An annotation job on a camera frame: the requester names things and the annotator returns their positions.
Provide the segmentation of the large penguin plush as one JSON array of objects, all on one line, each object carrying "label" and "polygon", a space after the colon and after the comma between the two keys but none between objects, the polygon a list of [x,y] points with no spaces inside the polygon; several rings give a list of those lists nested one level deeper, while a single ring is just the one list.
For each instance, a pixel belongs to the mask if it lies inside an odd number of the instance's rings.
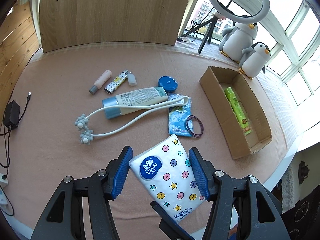
[{"label": "large penguin plush", "polygon": [[239,63],[242,58],[242,50],[253,44],[257,33],[257,23],[233,22],[232,27],[222,31],[223,39],[219,44],[220,53]]}]

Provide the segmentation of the white Vinda tissue pack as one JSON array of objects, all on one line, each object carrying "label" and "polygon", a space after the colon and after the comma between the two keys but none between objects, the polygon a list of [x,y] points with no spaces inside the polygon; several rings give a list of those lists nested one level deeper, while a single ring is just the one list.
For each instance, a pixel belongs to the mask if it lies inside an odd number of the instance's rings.
[{"label": "white Vinda tissue pack", "polygon": [[188,154],[176,135],[133,157],[129,166],[150,196],[177,223],[204,201]]}]

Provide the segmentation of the blue round tape measure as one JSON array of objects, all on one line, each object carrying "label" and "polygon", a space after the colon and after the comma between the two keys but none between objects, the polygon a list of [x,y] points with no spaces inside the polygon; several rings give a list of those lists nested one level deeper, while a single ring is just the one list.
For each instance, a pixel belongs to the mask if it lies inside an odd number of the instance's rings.
[{"label": "blue round tape measure", "polygon": [[167,93],[174,93],[178,88],[178,83],[173,77],[162,76],[158,80],[158,86],[162,87]]}]

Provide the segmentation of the wooden headboard panel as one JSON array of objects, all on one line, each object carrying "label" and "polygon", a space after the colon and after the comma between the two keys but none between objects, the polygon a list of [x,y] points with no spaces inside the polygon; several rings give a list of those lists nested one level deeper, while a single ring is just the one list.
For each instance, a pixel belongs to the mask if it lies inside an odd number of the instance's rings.
[{"label": "wooden headboard panel", "polygon": [[44,52],[99,42],[174,45],[188,0],[40,0]]}]

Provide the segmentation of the green hand cream tube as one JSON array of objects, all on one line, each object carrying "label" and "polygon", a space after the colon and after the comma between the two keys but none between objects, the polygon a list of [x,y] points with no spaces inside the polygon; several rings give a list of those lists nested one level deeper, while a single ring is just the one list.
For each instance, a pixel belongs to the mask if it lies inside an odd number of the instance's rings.
[{"label": "green hand cream tube", "polygon": [[225,90],[225,95],[226,98],[228,99],[230,106],[236,116],[236,119],[242,129],[242,131],[244,132],[244,135],[248,135],[249,133],[251,133],[251,128],[249,126],[249,122],[244,114],[244,111],[242,110],[242,107],[240,106],[240,103],[234,93],[234,91],[232,90],[231,87],[227,87]]}]

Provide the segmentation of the blue tissue packet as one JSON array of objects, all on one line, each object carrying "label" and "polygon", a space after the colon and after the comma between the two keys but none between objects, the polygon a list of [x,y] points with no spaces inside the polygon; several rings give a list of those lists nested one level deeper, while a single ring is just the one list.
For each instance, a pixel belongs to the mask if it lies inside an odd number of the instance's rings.
[{"label": "blue tissue packet", "polygon": [[168,134],[177,136],[192,137],[186,128],[186,120],[191,115],[191,98],[188,97],[188,104],[169,108]]}]

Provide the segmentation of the black tripod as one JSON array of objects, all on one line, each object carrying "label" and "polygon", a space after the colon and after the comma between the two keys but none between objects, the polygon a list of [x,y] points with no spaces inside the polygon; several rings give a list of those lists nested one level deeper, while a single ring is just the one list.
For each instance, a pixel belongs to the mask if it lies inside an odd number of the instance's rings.
[{"label": "black tripod", "polygon": [[[198,48],[198,51],[197,51],[200,54],[202,52],[206,42],[208,42],[209,44],[211,43],[214,27],[215,27],[215,24],[217,23],[218,20],[219,20],[219,18],[216,15],[214,15],[210,20],[201,22],[200,24],[196,24],[194,21],[192,21],[194,23],[194,25],[191,26],[191,29],[188,30],[181,37],[178,37],[176,40],[177,41],[181,41],[181,42],[187,42],[187,43],[194,42],[196,40],[198,34],[199,34],[199,30],[202,27],[208,25],[207,31],[206,31],[206,33],[204,35],[204,38],[202,39],[202,42],[201,42],[201,44],[200,44],[200,46]],[[192,41],[183,40],[184,37],[187,37],[187,36],[191,35],[192,33],[195,34],[195,37],[194,37],[194,39]]]}]

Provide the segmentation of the small penguin plush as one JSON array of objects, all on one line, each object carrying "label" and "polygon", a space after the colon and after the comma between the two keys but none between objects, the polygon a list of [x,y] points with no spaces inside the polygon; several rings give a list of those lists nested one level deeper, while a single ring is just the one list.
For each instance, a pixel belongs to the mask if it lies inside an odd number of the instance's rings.
[{"label": "small penguin plush", "polygon": [[253,79],[261,71],[266,72],[265,65],[271,57],[270,49],[266,44],[257,42],[243,49],[241,53],[239,73]]}]

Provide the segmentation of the black power adapter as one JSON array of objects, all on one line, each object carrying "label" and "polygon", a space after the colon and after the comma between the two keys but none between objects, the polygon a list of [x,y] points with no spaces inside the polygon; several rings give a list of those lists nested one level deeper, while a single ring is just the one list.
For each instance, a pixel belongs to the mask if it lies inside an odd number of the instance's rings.
[{"label": "black power adapter", "polygon": [[9,130],[15,129],[18,125],[20,118],[20,110],[20,105],[15,100],[12,100],[10,103],[7,104],[4,112],[3,124]]}]

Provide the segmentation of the cardboard box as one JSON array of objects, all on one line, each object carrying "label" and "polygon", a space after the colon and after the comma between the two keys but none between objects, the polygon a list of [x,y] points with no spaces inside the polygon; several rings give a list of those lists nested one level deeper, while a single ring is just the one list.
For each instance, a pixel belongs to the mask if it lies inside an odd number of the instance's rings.
[{"label": "cardboard box", "polygon": [[255,154],[272,141],[267,117],[249,82],[236,70],[213,66],[200,78],[234,160]]}]

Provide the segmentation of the small pink bottle grey cap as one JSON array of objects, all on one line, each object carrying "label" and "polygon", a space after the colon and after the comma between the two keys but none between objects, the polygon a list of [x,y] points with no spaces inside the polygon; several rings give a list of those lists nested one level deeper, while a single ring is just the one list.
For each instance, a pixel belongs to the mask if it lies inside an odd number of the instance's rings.
[{"label": "small pink bottle grey cap", "polygon": [[93,86],[89,89],[89,92],[94,95],[112,76],[112,72],[110,70],[106,70],[101,74],[101,76],[93,83]]}]

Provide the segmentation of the wooden slat panel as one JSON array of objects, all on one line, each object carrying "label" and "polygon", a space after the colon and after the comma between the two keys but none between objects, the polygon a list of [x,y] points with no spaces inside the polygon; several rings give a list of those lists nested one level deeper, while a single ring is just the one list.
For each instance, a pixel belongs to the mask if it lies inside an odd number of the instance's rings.
[{"label": "wooden slat panel", "polygon": [[1,25],[0,106],[1,114],[33,54],[39,49],[30,3],[16,4]]}]

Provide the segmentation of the white lotion tube blue cap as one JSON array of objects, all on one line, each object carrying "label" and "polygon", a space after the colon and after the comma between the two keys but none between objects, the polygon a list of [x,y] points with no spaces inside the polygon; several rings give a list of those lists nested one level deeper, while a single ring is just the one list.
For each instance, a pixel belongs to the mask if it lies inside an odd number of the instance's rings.
[{"label": "white lotion tube blue cap", "polygon": [[[118,94],[114,97],[104,99],[103,107],[108,106],[148,106],[168,100],[168,95],[163,87],[151,87],[133,90],[131,92]],[[113,119],[137,111],[132,108],[113,107],[105,109],[107,119]]]}]

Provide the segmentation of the small white bottle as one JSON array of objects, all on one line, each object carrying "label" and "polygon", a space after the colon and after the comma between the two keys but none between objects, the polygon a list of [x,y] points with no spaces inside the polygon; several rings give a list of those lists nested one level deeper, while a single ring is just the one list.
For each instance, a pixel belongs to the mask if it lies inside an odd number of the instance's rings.
[{"label": "small white bottle", "polygon": [[127,80],[130,86],[136,86],[137,85],[137,81],[135,78],[135,75],[132,73],[127,74]]}]

